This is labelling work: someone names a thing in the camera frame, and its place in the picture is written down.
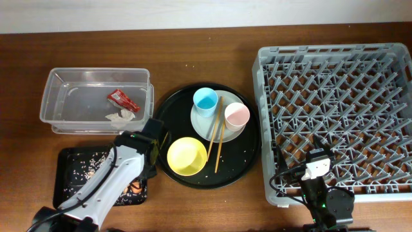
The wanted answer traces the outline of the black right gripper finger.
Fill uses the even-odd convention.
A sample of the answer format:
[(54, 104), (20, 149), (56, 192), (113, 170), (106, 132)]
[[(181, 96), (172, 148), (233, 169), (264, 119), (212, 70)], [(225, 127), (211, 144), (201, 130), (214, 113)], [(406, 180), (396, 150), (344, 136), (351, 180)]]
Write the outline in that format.
[(317, 136), (314, 136), (314, 146), (315, 146), (316, 152), (323, 151), (327, 155), (332, 154), (330, 147), (327, 144), (323, 144), (322, 140)]
[(276, 146), (276, 155), (277, 155), (277, 172), (282, 173), (287, 170), (287, 163), (285, 161), (281, 147), (279, 145)]

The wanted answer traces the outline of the white tissue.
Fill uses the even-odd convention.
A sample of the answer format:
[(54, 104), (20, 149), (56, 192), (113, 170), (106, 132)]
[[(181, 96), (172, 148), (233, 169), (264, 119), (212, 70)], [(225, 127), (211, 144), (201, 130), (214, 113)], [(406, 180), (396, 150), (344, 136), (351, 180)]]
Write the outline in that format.
[(122, 109), (120, 113), (112, 113), (105, 116), (111, 121), (111, 126), (117, 129), (124, 128), (135, 118), (135, 114), (127, 109)]

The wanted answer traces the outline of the yellow bowl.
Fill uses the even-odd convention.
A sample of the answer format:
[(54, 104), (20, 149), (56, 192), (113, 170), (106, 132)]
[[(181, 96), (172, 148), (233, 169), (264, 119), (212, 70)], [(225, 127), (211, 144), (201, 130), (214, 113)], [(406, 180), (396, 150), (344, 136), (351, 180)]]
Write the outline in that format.
[(178, 175), (192, 176), (199, 173), (207, 162), (207, 150), (202, 142), (192, 137), (174, 141), (167, 151), (167, 163)]

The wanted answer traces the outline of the red snack wrapper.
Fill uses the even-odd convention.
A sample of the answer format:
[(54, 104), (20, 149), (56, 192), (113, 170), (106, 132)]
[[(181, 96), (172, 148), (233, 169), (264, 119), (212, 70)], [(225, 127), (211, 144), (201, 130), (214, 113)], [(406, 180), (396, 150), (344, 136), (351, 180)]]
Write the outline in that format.
[(140, 107), (135, 104), (122, 90), (116, 89), (107, 96), (107, 100), (120, 109), (139, 112)]

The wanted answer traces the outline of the blue cup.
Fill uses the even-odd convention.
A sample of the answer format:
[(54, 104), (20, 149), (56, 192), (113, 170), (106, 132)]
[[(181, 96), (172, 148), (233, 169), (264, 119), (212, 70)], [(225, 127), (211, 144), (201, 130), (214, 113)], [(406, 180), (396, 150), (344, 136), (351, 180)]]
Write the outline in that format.
[(196, 111), (202, 117), (210, 117), (215, 112), (218, 103), (218, 95), (211, 88), (200, 88), (193, 95)]

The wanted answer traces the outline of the wooden chopstick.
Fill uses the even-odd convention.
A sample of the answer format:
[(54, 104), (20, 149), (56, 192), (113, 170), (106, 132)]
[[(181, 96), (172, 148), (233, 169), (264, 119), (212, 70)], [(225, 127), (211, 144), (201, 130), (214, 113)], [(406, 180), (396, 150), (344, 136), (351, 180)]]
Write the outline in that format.
[(223, 97), (221, 96), (220, 97), (220, 104), (219, 104), (219, 107), (218, 107), (218, 112), (216, 114), (216, 119), (215, 119), (214, 126), (213, 126), (212, 137), (211, 137), (208, 152), (207, 152), (207, 162), (209, 161), (209, 157), (210, 157), (211, 150), (212, 150), (212, 145), (214, 143), (214, 138), (215, 138), (216, 133), (217, 133), (217, 127), (218, 127), (218, 124), (219, 124), (219, 121), (220, 121), (220, 114), (221, 114), (222, 107), (223, 107)]
[(219, 166), (219, 162), (220, 162), (220, 155), (221, 155), (221, 148), (222, 148), (222, 144), (223, 144), (223, 138), (224, 138), (224, 134), (225, 134), (225, 120), (223, 120), (223, 125), (222, 125), (222, 129), (221, 129), (221, 134), (220, 134), (220, 141), (218, 144), (218, 153), (216, 156), (216, 165), (215, 165), (215, 169), (214, 172), (217, 173), (218, 172), (218, 166)]

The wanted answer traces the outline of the orange carrot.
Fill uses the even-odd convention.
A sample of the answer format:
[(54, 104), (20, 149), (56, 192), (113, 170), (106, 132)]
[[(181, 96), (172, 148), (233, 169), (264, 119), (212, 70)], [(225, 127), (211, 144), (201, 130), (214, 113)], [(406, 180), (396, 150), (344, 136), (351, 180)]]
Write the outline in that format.
[(129, 185), (129, 188), (133, 194), (140, 194), (143, 191), (143, 187), (140, 182), (132, 182)]

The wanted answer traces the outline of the pink cup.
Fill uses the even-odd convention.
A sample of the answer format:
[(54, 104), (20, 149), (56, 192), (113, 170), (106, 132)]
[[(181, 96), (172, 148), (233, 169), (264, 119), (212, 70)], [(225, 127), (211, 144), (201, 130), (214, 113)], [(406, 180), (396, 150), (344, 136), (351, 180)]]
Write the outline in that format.
[(230, 131), (239, 131), (250, 119), (250, 112), (243, 103), (233, 102), (225, 108), (224, 117)]

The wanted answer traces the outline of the pasta and rice scraps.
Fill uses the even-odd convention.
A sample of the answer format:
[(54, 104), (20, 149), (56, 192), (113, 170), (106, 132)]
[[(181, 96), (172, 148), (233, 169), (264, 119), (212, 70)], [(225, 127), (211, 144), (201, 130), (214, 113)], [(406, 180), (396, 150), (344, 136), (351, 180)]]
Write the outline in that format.
[[(107, 156), (107, 151), (69, 154), (67, 163), (62, 168), (61, 190), (56, 192), (61, 199), (55, 204), (55, 207), (76, 194), (94, 176)], [(133, 194), (128, 185), (120, 194), (114, 206), (140, 205), (145, 202), (147, 199), (147, 181), (135, 179), (132, 182), (140, 182), (144, 188), (143, 191), (140, 194)]]

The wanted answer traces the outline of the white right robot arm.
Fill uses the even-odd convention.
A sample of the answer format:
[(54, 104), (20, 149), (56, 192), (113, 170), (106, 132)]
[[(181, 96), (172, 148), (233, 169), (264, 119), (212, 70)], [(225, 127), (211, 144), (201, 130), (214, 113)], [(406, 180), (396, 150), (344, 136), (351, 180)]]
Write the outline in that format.
[[(335, 155), (331, 148), (315, 137), (314, 149), (306, 153), (306, 160), (296, 167), (289, 168), (280, 146), (275, 153), (279, 162), (277, 173), (270, 178), (269, 185), (277, 193), (303, 204), (313, 219), (313, 224), (305, 224), (304, 231), (348, 231), (353, 222), (352, 212), (355, 195), (339, 187), (328, 187), (323, 177), (332, 169)], [(274, 186), (276, 179), (285, 179), (288, 184), (298, 184), (301, 199), (283, 193)]]

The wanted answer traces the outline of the grey dishwasher rack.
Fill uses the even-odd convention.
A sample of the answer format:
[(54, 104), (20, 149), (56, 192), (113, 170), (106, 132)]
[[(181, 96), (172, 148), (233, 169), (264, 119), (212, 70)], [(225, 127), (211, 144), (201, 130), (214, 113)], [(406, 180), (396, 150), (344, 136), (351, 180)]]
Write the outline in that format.
[[(287, 166), (305, 160), (314, 136), (335, 155), (324, 180), (357, 202), (411, 200), (411, 56), (401, 43), (267, 46), (252, 67), (259, 108), (265, 196), (273, 190), (279, 145)], [(283, 193), (298, 184), (277, 178)]]

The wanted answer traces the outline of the round black tray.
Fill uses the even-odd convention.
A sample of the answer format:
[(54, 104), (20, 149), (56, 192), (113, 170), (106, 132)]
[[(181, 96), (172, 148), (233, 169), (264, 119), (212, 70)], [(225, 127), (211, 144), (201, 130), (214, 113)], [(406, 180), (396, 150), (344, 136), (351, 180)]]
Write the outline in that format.
[(193, 107), (192, 97), (196, 90), (207, 87), (213, 90), (224, 90), (239, 97), (250, 110), (250, 120), (244, 130), (235, 139), (224, 142), (221, 147), (218, 171), (215, 172), (216, 155), (218, 145), (212, 147), (211, 156), (205, 167), (197, 174), (188, 177), (175, 173), (167, 162), (167, 148), (164, 148), (158, 157), (158, 163), (163, 171), (176, 182), (196, 189), (220, 188), (240, 179), (254, 165), (261, 151), (261, 134), (259, 129), (259, 117), (252, 109), (247, 98), (236, 90), (216, 83), (198, 83), (188, 85), (165, 98), (154, 113), (154, 118), (164, 121), (169, 130), (169, 144), (183, 137), (198, 139), (208, 148), (210, 142), (201, 138), (195, 132), (190, 120), (190, 112)]

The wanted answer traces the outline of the grey plate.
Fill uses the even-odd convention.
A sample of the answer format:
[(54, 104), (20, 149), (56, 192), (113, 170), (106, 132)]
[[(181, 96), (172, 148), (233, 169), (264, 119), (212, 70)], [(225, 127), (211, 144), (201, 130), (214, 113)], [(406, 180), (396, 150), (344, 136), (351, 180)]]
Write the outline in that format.
[[(220, 141), (220, 134), (221, 134), (221, 129), (223, 126), (223, 121), (225, 120), (224, 117), (224, 110), (225, 108), (234, 102), (238, 102), (238, 103), (243, 103), (243, 101), (234, 93), (232, 92), (228, 92), (225, 90), (216, 90), (216, 93), (218, 95), (218, 97), (223, 97), (223, 109), (222, 112), (220, 114), (220, 120), (217, 126), (217, 133), (216, 136), (214, 138), (214, 142), (219, 142)], [(214, 129), (214, 123), (216, 121), (216, 114), (218, 112), (218, 107), (216, 107), (216, 110), (214, 112), (214, 114), (210, 117), (202, 117), (195, 105), (192, 106), (191, 109), (191, 124), (194, 128), (194, 130), (196, 131), (196, 133), (203, 139), (210, 141), (211, 137), (212, 137), (212, 133), (213, 133), (213, 129)], [(236, 137), (238, 137), (244, 130), (245, 127), (242, 127), (242, 129), (238, 130), (238, 131), (230, 131), (228, 128), (225, 128), (224, 131), (224, 136), (223, 136), (223, 142), (228, 142), (231, 140), (234, 140)]]

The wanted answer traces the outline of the clear plastic bin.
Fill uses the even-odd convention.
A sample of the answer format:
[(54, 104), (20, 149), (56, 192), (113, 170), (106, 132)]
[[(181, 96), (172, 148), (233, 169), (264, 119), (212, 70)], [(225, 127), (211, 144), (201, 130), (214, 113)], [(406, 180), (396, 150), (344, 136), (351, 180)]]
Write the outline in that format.
[[(130, 121), (106, 117), (121, 114), (107, 100), (117, 89), (140, 107)], [(145, 68), (54, 68), (46, 81), (39, 118), (55, 133), (116, 135), (142, 130), (153, 116), (154, 99)]]

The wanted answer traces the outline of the black rectangular tray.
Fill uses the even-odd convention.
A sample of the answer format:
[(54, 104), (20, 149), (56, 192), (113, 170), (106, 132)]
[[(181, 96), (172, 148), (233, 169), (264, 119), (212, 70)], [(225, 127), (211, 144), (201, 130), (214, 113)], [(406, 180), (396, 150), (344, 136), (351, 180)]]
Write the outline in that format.
[[(57, 160), (53, 207), (76, 194), (99, 169), (109, 153), (108, 146), (64, 148)], [(147, 182), (134, 179), (117, 201), (116, 206), (140, 205), (147, 199)]]

